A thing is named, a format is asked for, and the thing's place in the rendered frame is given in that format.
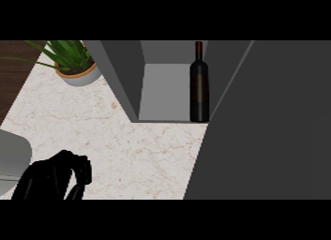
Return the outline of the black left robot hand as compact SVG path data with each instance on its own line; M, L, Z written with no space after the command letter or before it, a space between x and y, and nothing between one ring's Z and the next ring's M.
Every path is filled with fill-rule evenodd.
M92 183L92 163L86 156L61 150L36 161L24 171L11 199L14 201L80 201Z

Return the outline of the grey open cabinet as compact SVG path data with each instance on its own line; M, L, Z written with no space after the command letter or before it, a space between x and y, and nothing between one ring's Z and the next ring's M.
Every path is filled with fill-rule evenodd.
M250 40L206 40L210 67L210 110L225 96ZM193 40L88 40L88 51L133 123L190 122L190 64Z

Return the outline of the dark wine bottle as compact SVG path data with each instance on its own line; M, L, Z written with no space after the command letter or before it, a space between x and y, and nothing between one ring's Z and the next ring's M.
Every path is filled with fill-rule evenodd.
M190 66L190 121L210 120L209 65L203 60L203 42L195 42L195 60Z

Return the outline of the dark grey cabinet door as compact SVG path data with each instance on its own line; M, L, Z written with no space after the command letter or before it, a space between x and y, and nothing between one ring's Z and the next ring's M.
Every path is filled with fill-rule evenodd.
M207 127L188 199L331 199L331 41L258 41Z

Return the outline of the green potted plant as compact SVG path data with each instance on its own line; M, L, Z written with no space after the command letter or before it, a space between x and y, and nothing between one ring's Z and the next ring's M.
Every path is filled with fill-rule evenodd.
M0 59L52 68L63 81L74 87L86 86L98 80L101 77L98 64L80 40L45 40L45 45L31 40L27 40L27 43L48 56L52 64L18 57L0 56Z

